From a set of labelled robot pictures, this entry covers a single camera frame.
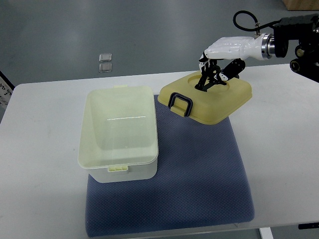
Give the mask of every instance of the black cable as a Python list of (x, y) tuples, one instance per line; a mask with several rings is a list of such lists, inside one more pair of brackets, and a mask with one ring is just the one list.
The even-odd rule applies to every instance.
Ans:
[(256, 16), (254, 14), (252, 14), (251, 12), (249, 12), (249, 11), (241, 10), (241, 11), (236, 12), (234, 17), (233, 17), (233, 23), (234, 23), (235, 27), (237, 27), (238, 29), (243, 30), (243, 31), (257, 31), (257, 30), (264, 29), (266, 27), (273, 28), (273, 25), (275, 25), (276, 23), (279, 23), (281, 21), (281, 20), (272, 21), (272, 22), (269, 22), (269, 23), (267, 23), (265, 25), (262, 25), (262, 26), (259, 26), (259, 27), (255, 27), (255, 28), (245, 28), (245, 27), (242, 27), (242, 26), (238, 25), (238, 23), (236, 22), (236, 17), (239, 14), (241, 14), (241, 13), (250, 15), (253, 18), (253, 20), (255, 21), (255, 23), (258, 23), (258, 20), (257, 20)]

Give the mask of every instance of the open plastic container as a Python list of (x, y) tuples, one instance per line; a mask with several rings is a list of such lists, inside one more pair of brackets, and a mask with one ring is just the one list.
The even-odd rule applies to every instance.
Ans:
[(87, 96), (78, 163), (100, 183), (152, 178), (158, 136), (150, 87), (94, 90)]

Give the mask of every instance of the blue fabric pad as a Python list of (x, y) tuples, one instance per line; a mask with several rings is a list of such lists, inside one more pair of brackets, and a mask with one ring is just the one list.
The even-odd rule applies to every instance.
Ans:
[(155, 102), (158, 171), (147, 180), (104, 184), (89, 175), (88, 236), (251, 221), (252, 197), (229, 118), (203, 125)]

